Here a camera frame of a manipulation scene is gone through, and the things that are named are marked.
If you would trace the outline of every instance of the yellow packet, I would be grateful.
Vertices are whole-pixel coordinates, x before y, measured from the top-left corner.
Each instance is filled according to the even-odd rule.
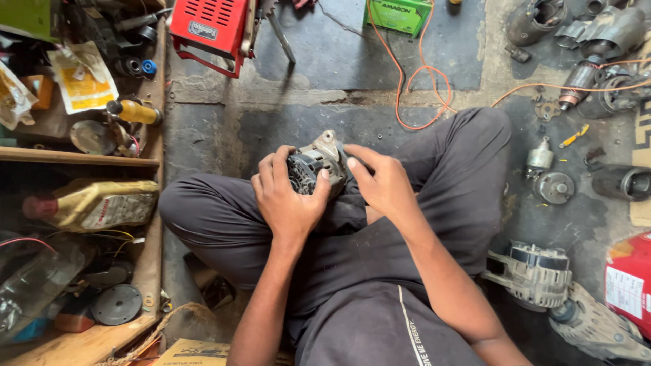
[[[29,110],[38,98],[0,61],[0,123],[13,131],[19,122],[34,124]]]
[[[70,45],[70,51],[48,51],[66,112],[105,109],[118,98],[118,91],[97,46],[89,41]]]

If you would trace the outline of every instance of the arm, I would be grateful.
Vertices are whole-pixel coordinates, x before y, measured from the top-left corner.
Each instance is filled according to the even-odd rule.
[[[228,366],[273,365],[283,332],[287,292],[307,235],[326,209],[330,183],[321,170],[312,195],[300,195],[287,177],[292,147],[282,146],[259,164],[251,178],[258,207],[273,239],[267,264],[231,343]]]
[[[357,145],[346,145],[345,150],[364,159],[376,171],[371,176],[355,158],[348,159],[348,167],[366,202],[387,216],[407,243],[436,315],[487,364],[531,365],[508,338],[481,291],[432,231],[402,164]]]

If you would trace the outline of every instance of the man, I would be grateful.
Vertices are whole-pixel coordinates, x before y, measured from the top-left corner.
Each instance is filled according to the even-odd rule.
[[[168,228],[255,288],[228,364],[272,365],[284,326],[297,365],[530,365],[469,277],[499,232],[510,135],[503,112],[474,108],[393,157],[346,145],[375,174],[350,158],[355,180],[327,204],[327,173],[312,195],[292,190],[288,146],[250,182],[172,183],[159,202]]]

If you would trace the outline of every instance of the blue cap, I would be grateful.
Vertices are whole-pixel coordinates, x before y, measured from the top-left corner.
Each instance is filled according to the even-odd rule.
[[[143,60],[143,71],[146,74],[155,74],[156,64],[151,60]]]

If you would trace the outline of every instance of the finger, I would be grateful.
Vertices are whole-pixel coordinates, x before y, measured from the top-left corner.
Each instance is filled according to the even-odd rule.
[[[285,185],[291,186],[287,173],[287,156],[296,151],[293,146],[283,145],[278,148],[276,154],[273,156],[273,181],[277,186]]]
[[[256,197],[262,196],[262,182],[260,181],[260,174],[256,174],[251,177],[251,185],[253,186],[253,191],[255,192]]]
[[[353,173],[353,176],[357,180],[357,184],[359,184],[359,189],[363,190],[366,187],[369,187],[372,184],[375,184],[375,178],[371,176],[371,174],[368,172],[368,169],[362,163],[359,162],[359,160],[355,158],[348,158],[346,160],[346,164],[348,165],[348,169],[350,169],[350,172]]]
[[[380,166],[380,163],[386,157],[385,155],[375,152],[368,147],[363,147],[359,145],[346,144],[344,145],[344,151],[348,154],[359,157],[364,160],[371,168],[377,170]]]
[[[274,155],[275,154],[272,152],[271,154],[265,156],[264,159],[260,160],[258,163],[260,181],[262,182],[262,187],[265,188],[273,187],[273,168],[271,166],[271,162],[273,161]]]
[[[328,196],[330,195],[330,175],[327,169],[321,169],[319,176],[316,178],[316,187],[314,188],[313,196],[315,196],[319,201],[326,202]]]

